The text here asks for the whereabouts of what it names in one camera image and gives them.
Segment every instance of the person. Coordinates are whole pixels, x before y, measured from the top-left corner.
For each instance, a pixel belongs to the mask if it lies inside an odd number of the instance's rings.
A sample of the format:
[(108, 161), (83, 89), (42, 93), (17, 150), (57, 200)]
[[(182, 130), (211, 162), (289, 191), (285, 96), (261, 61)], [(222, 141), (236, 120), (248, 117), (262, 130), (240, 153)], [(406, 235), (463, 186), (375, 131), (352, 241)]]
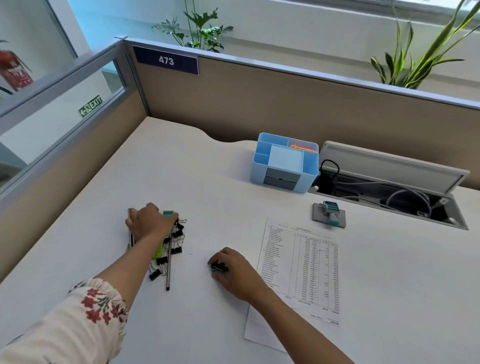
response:
[[(125, 221), (138, 242), (93, 279), (72, 287), (62, 303), (0, 351), (0, 364), (105, 364), (120, 351), (129, 309), (151, 257), (178, 214), (163, 216), (152, 204), (130, 209)], [(352, 364), (325, 336), (287, 306), (237, 251), (213, 255), (227, 274), (212, 278), (267, 321), (295, 364)]]

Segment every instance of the person's right arm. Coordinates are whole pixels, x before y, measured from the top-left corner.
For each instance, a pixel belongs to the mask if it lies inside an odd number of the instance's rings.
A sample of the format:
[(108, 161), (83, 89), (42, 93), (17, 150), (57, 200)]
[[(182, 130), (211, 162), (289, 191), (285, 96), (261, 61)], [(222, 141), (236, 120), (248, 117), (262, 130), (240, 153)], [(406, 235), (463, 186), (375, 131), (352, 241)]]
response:
[(228, 273), (212, 273), (212, 278), (264, 317), (295, 364), (354, 364), (284, 303), (239, 252), (224, 248), (208, 264), (215, 261), (225, 263)]

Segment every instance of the floral sleeve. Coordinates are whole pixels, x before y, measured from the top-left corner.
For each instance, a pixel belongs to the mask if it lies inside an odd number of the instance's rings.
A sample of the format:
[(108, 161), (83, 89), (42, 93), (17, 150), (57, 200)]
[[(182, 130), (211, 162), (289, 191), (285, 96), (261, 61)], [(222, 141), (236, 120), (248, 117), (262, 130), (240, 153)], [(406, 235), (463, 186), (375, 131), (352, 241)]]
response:
[(127, 307), (101, 279), (72, 287), (64, 301), (0, 351), (1, 364), (105, 364), (120, 352)]

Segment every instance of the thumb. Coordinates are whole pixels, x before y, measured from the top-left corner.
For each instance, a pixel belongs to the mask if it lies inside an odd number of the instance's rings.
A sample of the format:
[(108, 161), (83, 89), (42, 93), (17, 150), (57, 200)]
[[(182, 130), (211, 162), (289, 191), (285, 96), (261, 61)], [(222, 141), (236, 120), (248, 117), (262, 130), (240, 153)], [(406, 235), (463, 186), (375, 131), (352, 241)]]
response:
[(212, 278), (215, 279), (218, 283), (220, 283), (222, 286), (225, 288), (228, 285), (228, 278), (225, 277), (222, 273), (219, 272), (213, 272), (212, 273)]

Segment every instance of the hand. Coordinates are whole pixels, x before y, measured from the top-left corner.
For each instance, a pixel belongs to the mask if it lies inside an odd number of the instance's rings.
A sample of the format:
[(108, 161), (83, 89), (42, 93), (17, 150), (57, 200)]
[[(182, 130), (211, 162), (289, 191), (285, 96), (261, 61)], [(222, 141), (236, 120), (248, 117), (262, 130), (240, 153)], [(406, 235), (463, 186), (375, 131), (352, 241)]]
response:
[(177, 213), (163, 216), (158, 207), (151, 202), (140, 211), (129, 209), (130, 217), (125, 220), (136, 241), (147, 235), (156, 235), (165, 238), (172, 230), (173, 224), (178, 219)]
[(245, 257), (230, 248), (223, 248), (210, 258), (208, 264), (219, 261), (228, 267), (227, 273), (214, 272), (212, 278), (240, 300), (252, 304), (259, 296), (270, 291), (262, 277)]

